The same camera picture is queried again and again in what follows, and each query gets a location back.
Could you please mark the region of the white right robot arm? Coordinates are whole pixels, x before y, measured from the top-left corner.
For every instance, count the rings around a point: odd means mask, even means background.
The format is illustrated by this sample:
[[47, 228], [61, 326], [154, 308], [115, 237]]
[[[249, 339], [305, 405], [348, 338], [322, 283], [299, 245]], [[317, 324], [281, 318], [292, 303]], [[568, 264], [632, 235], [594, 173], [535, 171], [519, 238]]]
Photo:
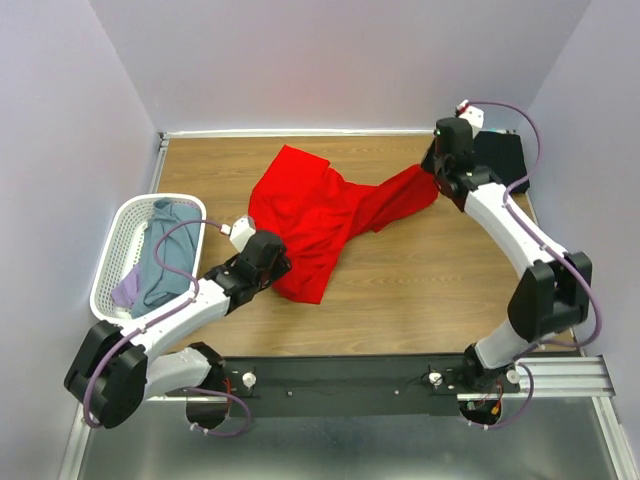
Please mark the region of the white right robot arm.
[[463, 354], [461, 382], [480, 392], [520, 355], [586, 319], [592, 262], [552, 241], [494, 172], [475, 163], [476, 131], [463, 116], [438, 120], [421, 166], [434, 175], [439, 192], [489, 234], [519, 277], [505, 320]]

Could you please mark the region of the red t shirt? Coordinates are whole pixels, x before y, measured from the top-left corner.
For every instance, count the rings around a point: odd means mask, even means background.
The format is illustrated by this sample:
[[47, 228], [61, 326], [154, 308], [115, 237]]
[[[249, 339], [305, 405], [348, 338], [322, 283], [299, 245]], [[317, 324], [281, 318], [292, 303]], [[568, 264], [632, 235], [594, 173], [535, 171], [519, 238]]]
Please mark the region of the red t shirt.
[[292, 269], [275, 282], [284, 298], [319, 304], [345, 245], [435, 202], [434, 176], [414, 165], [379, 185], [352, 183], [330, 162], [285, 145], [253, 188], [249, 216], [282, 239]]

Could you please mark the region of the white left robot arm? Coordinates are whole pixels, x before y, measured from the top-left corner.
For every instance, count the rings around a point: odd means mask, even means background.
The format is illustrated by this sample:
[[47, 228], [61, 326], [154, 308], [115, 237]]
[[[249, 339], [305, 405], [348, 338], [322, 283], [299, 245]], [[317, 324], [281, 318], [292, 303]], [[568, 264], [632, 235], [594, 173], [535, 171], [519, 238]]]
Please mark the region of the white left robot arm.
[[122, 326], [101, 320], [82, 341], [64, 378], [64, 387], [82, 404], [92, 428], [114, 428], [143, 400], [180, 388], [214, 393], [220, 368], [189, 347], [168, 348], [200, 327], [250, 302], [291, 269], [282, 239], [259, 230], [242, 251], [212, 268], [184, 294]]

